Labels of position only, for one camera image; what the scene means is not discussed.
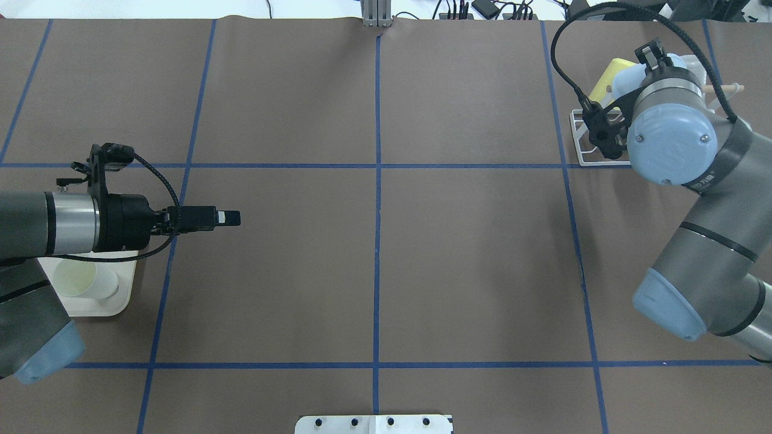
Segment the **white tray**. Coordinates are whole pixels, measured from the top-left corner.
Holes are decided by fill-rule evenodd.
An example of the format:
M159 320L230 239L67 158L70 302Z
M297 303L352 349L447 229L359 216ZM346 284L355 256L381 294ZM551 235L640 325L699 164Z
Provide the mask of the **white tray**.
M125 258L136 256L138 252L131 250L127 252L107 252L107 253L84 253L78 256L88 256L91 258ZM40 266L46 275L51 278L53 270L64 259L60 258L38 258ZM134 285L134 271L137 268L137 261L125 263L104 263L118 275L118 291L108 298L94 300L90 298L63 297L59 294L62 305L71 317L112 317L122 312L129 304L131 297L131 287Z

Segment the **blue tape line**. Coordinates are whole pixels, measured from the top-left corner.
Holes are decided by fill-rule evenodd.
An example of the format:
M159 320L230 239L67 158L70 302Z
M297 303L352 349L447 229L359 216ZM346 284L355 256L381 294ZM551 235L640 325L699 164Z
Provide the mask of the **blue tape line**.
M381 33L375 38L375 252L373 281L373 414L380 412L381 361Z
M226 363L156 363L156 369L372 369L373 364L368 361L362 362L290 362L290 363L249 363L249 362L226 362Z
M212 27L209 30L209 41L206 49L206 58L204 60L204 71L201 74L201 86L198 88L198 102L196 103L195 117L193 119L193 128L191 131L191 141L188 146L188 157L185 162L185 176L182 178L182 187L180 188L180 203L185 202L185 193L188 190L188 179L190 177L191 162L193 159L193 152L195 150L195 138L198 132L198 120L201 116L201 105L204 101L204 91L206 89L206 77L209 71L209 60L212 57L212 46L215 41L215 30L217 29L217 20L212 20ZM158 316L155 323L155 332L153 333L153 345L150 352L150 363L147 368L147 380L145 382L145 390L142 395L142 406L140 407L140 417L137 423L137 434L141 434L144 429L145 415L147 414L147 404L150 401L150 391L153 384L153 370L155 366L155 360L158 353L158 342L161 339L161 326L164 322L164 309L166 308L166 299L169 292L169 283L171 281L171 266L174 262L174 254L177 251L177 239L171 242L171 248L169 250L169 259L166 262L166 273L164 276L164 288L161 291L161 302L158 304Z
M148 363L81 361L67 365L68 369L147 369Z
M187 168L186 163L152 163L156 168ZM381 169L561 169L563 164L487 164L487 163L383 163ZM372 163L191 163L191 168L207 169L375 169L378 164ZM565 167L570 169L630 169L630 166L582 166L571 163ZM69 163L0 163L0 168L69 168ZM139 163L132 163L127 168L144 168Z
M198 88L198 102L195 107L195 116L193 117L193 130L191 131L191 143L188 147L188 157L185 159L185 176L182 177L182 189L180 190L180 203L185 203L186 187L188 178L191 174L191 165L193 163L193 152L195 150L195 138L198 135L198 121L201 118L201 106L204 104L204 92L206 91L206 77L209 74L209 60L212 58L212 45L215 41L215 31L217 30L217 20L212 20L212 29L209 31L209 46L206 49L206 59L204 60L204 72L201 75L201 86Z
M716 78L719 79L719 84L723 83L721 80L721 72L719 71L719 63L716 61L716 54L713 52L713 43L710 40L710 31L708 30L708 22L703 19L703 31L705 32L705 42L708 44L708 54L710 54L710 62L713 64L713 69L716 71Z
M147 402L150 401L150 386L153 384L153 369L147 370L147 377L145 377L145 389L142 392L142 406L140 407L139 422L137 422L137 434L142 434L144 430L144 420L147 414Z
M571 232L574 237L574 251L579 262L579 272L581 277L581 290L584 295L584 321L587 325L587 338L590 343L590 356L593 362L593 373L595 376L595 391L598 395L598 410L601 417L601 428L604 434L608 434L608 419L606 417L606 403L603 396L603 385L601 383L601 370L598 367L598 352L595 347L595 333L592 327L592 313L590 311L590 299L587 295L587 281L584 278L584 263L582 262L581 246L579 244L579 232L577 230L576 215L574 214L574 199L571 197L571 186L568 180L568 166L566 164L566 154L563 149L563 134L560 131L560 117L557 112L557 96L555 93L555 83L552 77L552 65L550 64L550 52L547 48L547 28L544 22L541 25L541 41L544 48L544 64L547 68L547 80L550 84L550 96L552 98L552 115L555 122L555 132L557 134L557 146L560 151L560 163L563 165L563 184L566 190L566 200L568 201L568 216L571 220Z
M409 361L381 362L383 369L592 368L591 361Z
M560 164L383 164L384 169L559 169Z
M40 40L38 52L35 54L35 61L32 62L32 68L29 70L27 82L24 83L24 90L22 90L22 95L19 98L19 104L16 105L16 111L14 112L13 118L11 119L11 126L8 128L8 133L5 135L5 142L3 142L2 150L0 150L0 163L5 160L5 153L8 152L8 146L11 144L11 137L13 137L13 131L16 129L16 122L19 120L19 115L22 113L24 100L27 99L27 92L29 92L29 87L32 85L32 78L35 76L35 71L38 69L38 63L40 63L40 57L43 54L43 49L46 47L46 41L48 41L48 36L51 33L52 26L53 20L50 19L48 25L46 26L46 31L43 33L43 38Z
M380 369L523 369L523 368L668 368L668 367L744 367L761 366L753 359L716 360L631 360L631 361L382 361ZM67 369L148 369L149 363L75 362ZM369 361L311 362L167 362L155 363L154 370L218 369L218 370L279 370L279 369L372 369Z
M638 361L599 361L601 368L667 368L671 366L760 366L753 359L743 360L638 360Z

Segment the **white cup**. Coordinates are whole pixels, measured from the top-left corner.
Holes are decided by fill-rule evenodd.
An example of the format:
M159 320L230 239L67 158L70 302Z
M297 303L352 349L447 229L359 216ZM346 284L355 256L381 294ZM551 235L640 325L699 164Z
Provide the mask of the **white cup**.
M51 285L64 297L108 298L118 291L118 275L103 263L62 259L53 270Z

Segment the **black cable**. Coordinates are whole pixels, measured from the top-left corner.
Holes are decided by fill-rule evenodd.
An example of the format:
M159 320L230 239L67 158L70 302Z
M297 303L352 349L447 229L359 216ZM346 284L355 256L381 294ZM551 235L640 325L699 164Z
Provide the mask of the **black cable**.
M515 3L515 2L494 2L494 3L498 3L500 5L503 5L499 9L499 12L496 13L496 18L499 18L499 16L504 16L502 12L504 12L504 8L509 6L509 5L512 5L512 16L515 16L515 13L517 12L517 6L518 6L517 3Z
M437 16L437 11L439 10L439 6L442 4L442 0L437 0L437 5L435 6L435 13L432 14L432 19L434 19Z
M525 0L523 0L522 3L520 3L520 7L517 9L517 12L515 12L510 19L522 19L527 20L528 19L528 13L530 11L530 14L533 16L533 9L530 7L530 4L533 3L533 0L530 0L530 2L526 3Z
M550 57L552 59L552 66L557 71L558 75L560 75L563 80L568 83L569 86L574 90L574 92L577 94L577 98L579 98L579 103L581 104L582 108L589 108L590 107L590 99L587 97L587 95L582 92L581 88L566 75L565 72L557 65L557 60L555 59L555 47L557 46L557 40L560 38L560 34L563 33L563 31L568 27L572 22L576 21L577 19L589 15L592 12L605 9L605 8L621 8L621 9L629 9L634 10L642 13L643 15L648 16L650 19L654 19L655 21L659 22L660 24L664 25L668 29L670 29L673 33L675 33L685 44L689 47L689 49L692 50L692 53L697 57L700 63L702 63L703 68L705 68L705 71L708 75L708 78L710 78L710 82L713 85L713 90L716 92L716 98L718 98L719 102L721 103L721 107L723 108L724 112L726 113L726 118L729 119L730 122L734 123L735 120L737 120L737 115L732 110L732 107L729 105L729 101L726 99L726 95L724 94L723 90L721 90L721 83L718 80L718 77L716 76L716 72L713 70L713 67L710 65L710 62L708 62L708 59L705 57L705 54L703 51L697 46L697 44L692 40L692 38L689 37L689 35L686 34L686 32L683 31L680 27L678 27L676 24L671 22L669 19L663 17L662 15L658 14L657 12L653 12L650 9L633 5L630 3L624 3L624 2L605 2L600 3L598 5L592 6L591 8L586 8L582 11L579 11L576 15L572 16L566 22L564 22L560 28L557 29L557 32L555 32L555 36L552 38L552 46L550 47Z
M147 170L153 173L153 175L156 176L156 178L161 180L161 183L164 184L164 187L166 187L166 190L169 192L169 195L171 196L171 201L174 203L174 206L180 209L180 212L182 212L182 205L180 205L180 200L177 197L177 193L174 193L174 188L171 187L171 183L164 177L156 168L153 167L152 164L148 163L147 160L140 157L136 152L132 152L131 156L134 157L135 160L139 161L140 164L142 164ZM86 258L83 256L74 256L74 255L59 255L54 256L56 258L62 258L62 259L71 259L73 261L81 261L85 263L127 263L130 261L138 261L140 259L146 259L149 258L156 253L160 253L162 250L166 249L169 244L174 240L174 238L178 235L179 231L179 225L180 225L180 219L179 215L177 217L177 220L174 222L174 229L171 231L171 235L169 235L168 238L158 247L153 249L150 252L142 253L141 255L136 256L129 256L127 258Z
M563 2L562 0L553 0L553 2L557 3L561 8L563 8L563 19L568 19L568 8L570 5L566 2Z
M392 18L393 18L393 19L394 19L394 18L397 18L398 16L400 16L400 15L402 15L402 14L410 15L411 17L413 17L413 18L415 18L415 19L420 19L419 17L417 17L417 16L415 16L415 15L411 14L410 12L406 12L406 11L402 11L402 12L399 12L397 15L394 15Z

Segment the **yellow sponge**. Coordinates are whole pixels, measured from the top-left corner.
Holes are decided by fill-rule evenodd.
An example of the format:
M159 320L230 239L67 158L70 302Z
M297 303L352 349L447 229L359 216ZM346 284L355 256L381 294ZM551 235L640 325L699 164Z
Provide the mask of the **yellow sponge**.
M606 97L606 93L608 92L607 89L610 88L611 82L614 80L617 73L633 65L635 65L635 63L625 59L617 58L612 60L603 72L601 79L598 80L598 84L593 88L592 93L590 93L590 99L593 101L602 101Z

